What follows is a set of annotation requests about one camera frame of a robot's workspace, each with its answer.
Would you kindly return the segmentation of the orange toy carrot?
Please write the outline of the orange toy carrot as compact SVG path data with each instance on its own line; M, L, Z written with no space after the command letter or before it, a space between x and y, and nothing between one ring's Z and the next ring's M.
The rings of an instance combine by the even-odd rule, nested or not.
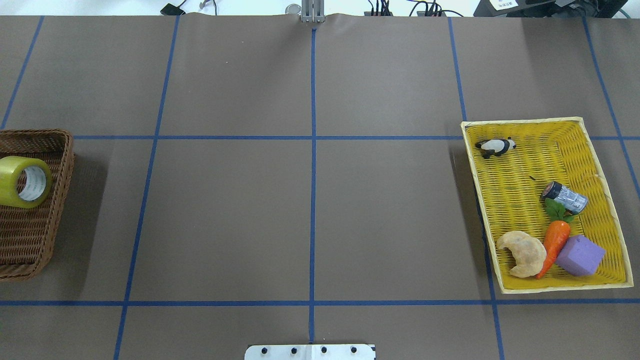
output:
M575 218L575 215L567 210L562 203L558 203L550 198L545 198L543 202L544 211L550 219L550 223L546 228L542 242L542 246L544 246L546 250L546 257L542 262L541 270L535 275L537 280L544 277L553 264L555 264L560 251L563 250L569 240L571 231L570 224Z

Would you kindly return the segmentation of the yellow tape roll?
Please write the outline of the yellow tape roll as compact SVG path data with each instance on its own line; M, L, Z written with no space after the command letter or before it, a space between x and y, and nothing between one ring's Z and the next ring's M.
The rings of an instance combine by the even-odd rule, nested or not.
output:
M53 174L39 158L10 155L0 160L0 203L5 207L36 208L53 186Z

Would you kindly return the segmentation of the toy panda figure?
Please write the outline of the toy panda figure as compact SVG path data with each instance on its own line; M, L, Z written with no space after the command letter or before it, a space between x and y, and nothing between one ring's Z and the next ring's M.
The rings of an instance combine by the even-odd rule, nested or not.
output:
M509 150L514 150L517 144L511 137L506 137L478 141L475 143L475 147L480 150L482 158L489 159L490 157L501 157Z

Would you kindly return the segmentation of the purple foam block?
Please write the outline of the purple foam block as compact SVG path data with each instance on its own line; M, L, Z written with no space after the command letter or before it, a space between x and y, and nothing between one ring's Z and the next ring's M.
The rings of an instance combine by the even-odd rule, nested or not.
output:
M573 235L558 254L555 264L576 277L592 276L601 264L606 249L585 235Z

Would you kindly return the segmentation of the yellow woven basket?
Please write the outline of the yellow woven basket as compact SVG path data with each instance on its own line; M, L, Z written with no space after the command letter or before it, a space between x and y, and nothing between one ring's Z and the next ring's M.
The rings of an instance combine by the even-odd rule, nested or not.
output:
M535 120L463 121L462 136L486 229L487 246L503 294L624 289L634 285L633 269L610 187L601 162L578 116ZM511 137L517 147L482 158L475 143ZM540 198L559 182L589 199L571 222L571 235L585 235L606 250L594 275L573 276L553 265L540 279L509 274L515 259L498 248L508 231L542 240L550 219Z

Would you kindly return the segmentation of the toy croissant bread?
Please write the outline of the toy croissant bread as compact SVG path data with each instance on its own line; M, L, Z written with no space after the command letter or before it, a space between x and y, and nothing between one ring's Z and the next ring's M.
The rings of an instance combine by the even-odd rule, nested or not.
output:
M513 230L501 235L496 245L499 249L508 249L515 259L515 266L509 274L517 278L537 276L543 268L547 257L542 242L520 230Z

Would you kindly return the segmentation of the brown wicker basket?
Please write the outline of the brown wicker basket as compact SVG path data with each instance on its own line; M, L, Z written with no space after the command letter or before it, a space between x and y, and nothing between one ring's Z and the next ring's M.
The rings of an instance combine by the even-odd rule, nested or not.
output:
M74 168L73 135L64 129L10 129L1 132L1 159L39 158L53 185L41 205L25 209L1 205L1 280L29 280L53 257L55 239Z

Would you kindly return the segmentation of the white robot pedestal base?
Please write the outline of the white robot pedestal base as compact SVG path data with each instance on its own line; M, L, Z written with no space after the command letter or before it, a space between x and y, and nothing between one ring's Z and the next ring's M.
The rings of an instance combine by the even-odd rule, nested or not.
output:
M259 344L249 346L245 360L376 360L372 344Z

